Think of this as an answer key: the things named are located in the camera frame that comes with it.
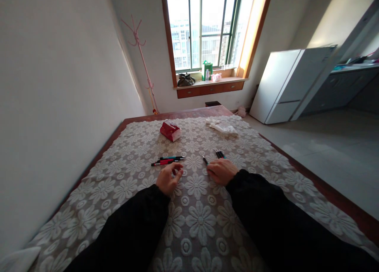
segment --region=wooden drawer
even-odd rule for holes
[[[244,82],[233,82],[225,84],[214,84],[206,86],[198,86],[193,88],[185,88],[176,90],[178,98],[187,98],[193,96],[202,96],[207,94],[216,94],[220,92],[229,92],[235,90],[241,90],[244,87]]]

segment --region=pink coat rack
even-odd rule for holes
[[[135,43],[132,44],[128,41],[128,43],[132,46],[136,46],[138,45],[138,48],[139,48],[139,52],[141,53],[141,57],[142,57],[142,61],[143,61],[143,66],[145,67],[145,71],[146,71],[146,75],[147,75],[147,82],[149,83],[149,87],[146,87],[148,90],[149,90],[149,94],[150,94],[150,99],[151,99],[151,104],[153,105],[153,113],[154,114],[159,114],[159,111],[158,111],[158,105],[157,105],[157,102],[155,101],[155,96],[154,96],[154,84],[151,83],[151,80],[150,80],[150,77],[149,77],[149,73],[147,72],[147,68],[146,68],[146,63],[145,63],[145,59],[143,58],[143,54],[142,54],[142,49],[141,49],[141,46],[144,46],[146,44],[146,40],[143,44],[141,44],[139,42],[139,37],[138,37],[138,29],[139,29],[139,26],[141,25],[141,22],[142,20],[139,21],[139,24],[137,26],[137,29],[135,29],[135,25],[134,25],[134,19],[133,19],[133,15],[131,15],[131,21],[133,22],[133,29],[125,22],[121,19],[121,21],[127,26],[129,27],[129,29],[133,32],[133,35],[134,35],[134,38],[135,38]]]

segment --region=lace bedspread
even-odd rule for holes
[[[280,186],[289,200],[340,239],[378,259],[379,249],[364,236],[356,222],[328,202],[310,179],[297,172],[248,123],[238,116],[213,118],[228,121],[239,137],[224,137],[206,126],[203,117],[174,120],[183,132],[174,143],[159,133],[162,121],[129,124],[28,244],[41,247],[31,270],[64,270],[97,238],[115,210],[155,183],[161,167],[150,164],[162,156],[178,155],[186,156],[181,161],[184,173],[171,197],[169,218],[150,270],[267,270],[237,218],[228,192],[206,174],[201,155],[210,162],[217,158],[216,148],[222,149],[238,168],[259,173]]]

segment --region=pen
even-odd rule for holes
[[[181,159],[159,159],[159,160],[157,160],[157,162],[163,162],[163,161],[181,161],[182,160],[182,158]]]
[[[165,165],[165,164],[170,164],[170,163],[173,163],[174,161],[161,161],[161,162],[157,162],[157,163],[152,163],[151,166],[158,166],[158,165]]]
[[[184,159],[184,156],[177,156],[177,157],[165,157],[165,158],[159,158],[160,160],[165,160],[165,159]]]
[[[203,156],[203,161],[205,162],[205,165],[208,165],[208,162],[206,161],[205,156]]]
[[[221,150],[219,150],[219,154],[220,154],[221,158],[225,158],[225,156]]]
[[[216,149],[216,156],[217,156],[218,158],[221,158],[221,155],[220,155],[220,153],[218,152],[217,149]]]

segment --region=white refrigerator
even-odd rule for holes
[[[335,48],[271,52],[250,115],[264,124],[289,121]]]

